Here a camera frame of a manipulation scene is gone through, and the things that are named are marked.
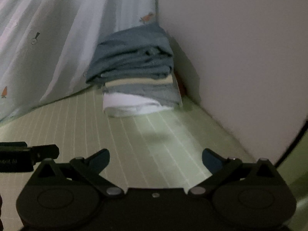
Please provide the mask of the blue denim jeans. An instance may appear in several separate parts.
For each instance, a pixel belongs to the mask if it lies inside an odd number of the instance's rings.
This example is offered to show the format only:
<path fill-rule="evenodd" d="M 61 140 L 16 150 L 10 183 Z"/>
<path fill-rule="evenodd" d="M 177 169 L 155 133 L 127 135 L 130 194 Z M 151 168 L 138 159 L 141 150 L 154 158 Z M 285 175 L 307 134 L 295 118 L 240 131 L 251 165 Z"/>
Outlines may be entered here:
<path fill-rule="evenodd" d="M 100 42 L 86 72 L 86 83 L 157 80 L 166 78 L 173 69 L 173 51 L 166 32 L 157 23 L 149 23 L 113 33 Z"/>

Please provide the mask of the white folded garment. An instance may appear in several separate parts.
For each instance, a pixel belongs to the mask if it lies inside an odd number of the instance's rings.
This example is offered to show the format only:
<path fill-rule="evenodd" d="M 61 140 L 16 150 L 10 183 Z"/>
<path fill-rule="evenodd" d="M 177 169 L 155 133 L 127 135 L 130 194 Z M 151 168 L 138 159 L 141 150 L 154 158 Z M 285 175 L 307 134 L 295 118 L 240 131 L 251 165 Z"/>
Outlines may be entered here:
<path fill-rule="evenodd" d="M 172 110 L 155 99 L 125 93 L 104 93 L 103 112 L 109 117 L 130 117 Z"/>

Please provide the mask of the striped folded garment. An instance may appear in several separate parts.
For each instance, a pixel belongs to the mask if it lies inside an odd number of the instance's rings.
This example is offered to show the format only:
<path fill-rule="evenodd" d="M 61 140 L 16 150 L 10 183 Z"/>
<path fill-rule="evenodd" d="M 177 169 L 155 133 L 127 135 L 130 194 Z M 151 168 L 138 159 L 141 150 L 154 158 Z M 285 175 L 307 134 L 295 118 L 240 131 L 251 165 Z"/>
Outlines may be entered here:
<path fill-rule="evenodd" d="M 124 93 L 144 96 L 158 101 L 162 106 L 181 106 L 182 99 L 174 73 L 163 79 L 127 78 L 107 82 L 104 93 Z"/>

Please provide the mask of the light carrot print curtain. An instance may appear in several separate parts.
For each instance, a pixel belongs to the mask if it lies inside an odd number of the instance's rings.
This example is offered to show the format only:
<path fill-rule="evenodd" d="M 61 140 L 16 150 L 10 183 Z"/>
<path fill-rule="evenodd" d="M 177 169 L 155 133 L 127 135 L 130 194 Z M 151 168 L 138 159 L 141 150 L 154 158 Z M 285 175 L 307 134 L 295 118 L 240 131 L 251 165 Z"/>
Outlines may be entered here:
<path fill-rule="evenodd" d="M 100 39 L 156 10 L 156 0 L 1 0 L 1 121 L 83 90 Z"/>

